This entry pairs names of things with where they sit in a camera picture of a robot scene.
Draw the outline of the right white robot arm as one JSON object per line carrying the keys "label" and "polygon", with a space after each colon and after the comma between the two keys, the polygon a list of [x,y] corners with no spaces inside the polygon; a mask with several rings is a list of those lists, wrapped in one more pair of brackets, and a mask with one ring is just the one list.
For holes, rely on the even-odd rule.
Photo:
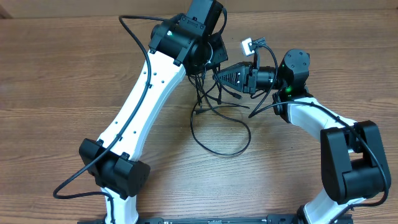
{"label": "right white robot arm", "polygon": [[274,90],[274,113],[320,142],[322,191],[295,215],[268,215],[267,222],[352,223],[348,210],[384,203],[391,187],[381,135],[372,121],[357,122],[322,106],[306,87],[309,65],[308,53],[291,49],[277,68],[260,66],[256,55],[215,78],[241,93]]}

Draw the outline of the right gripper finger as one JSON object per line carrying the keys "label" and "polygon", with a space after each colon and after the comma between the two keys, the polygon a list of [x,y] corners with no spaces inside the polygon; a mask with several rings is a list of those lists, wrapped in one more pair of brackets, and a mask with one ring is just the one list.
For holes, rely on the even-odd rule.
{"label": "right gripper finger", "polygon": [[238,92],[242,93],[249,93],[250,88],[248,85],[248,79],[244,78],[242,80],[237,80],[233,78],[222,78],[222,84],[231,87],[234,90],[237,90]]}
{"label": "right gripper finger", "polygon": [[252,62],[239,62],[218,72],[218,79],[225,82],[244,82],[249,75]]}

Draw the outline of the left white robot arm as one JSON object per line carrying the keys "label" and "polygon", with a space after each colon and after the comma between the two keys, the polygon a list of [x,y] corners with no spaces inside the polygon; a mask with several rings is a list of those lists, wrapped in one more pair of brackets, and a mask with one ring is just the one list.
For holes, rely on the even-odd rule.
{"label": "left white robot arm", "polygon": [[139,160],[147,135],[186,75],[227,59],[222,32],[214,31],[226,15],[218,1],[193,1],[187,13],[160,19],[144,51],[141,74],[119,113],[98,139],[81,143],[81,159],[106,200],[106,215],[98,223],[137,223],[136,196],[150,172]]}

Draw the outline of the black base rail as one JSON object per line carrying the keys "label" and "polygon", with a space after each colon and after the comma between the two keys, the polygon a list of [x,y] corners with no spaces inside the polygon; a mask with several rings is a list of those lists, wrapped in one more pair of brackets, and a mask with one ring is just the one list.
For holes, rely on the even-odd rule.
{"label": "black base rail", "polygon": [[304,224],[296,215],[268,215],[266,217],[234,218],[139,218],[137,224]]}

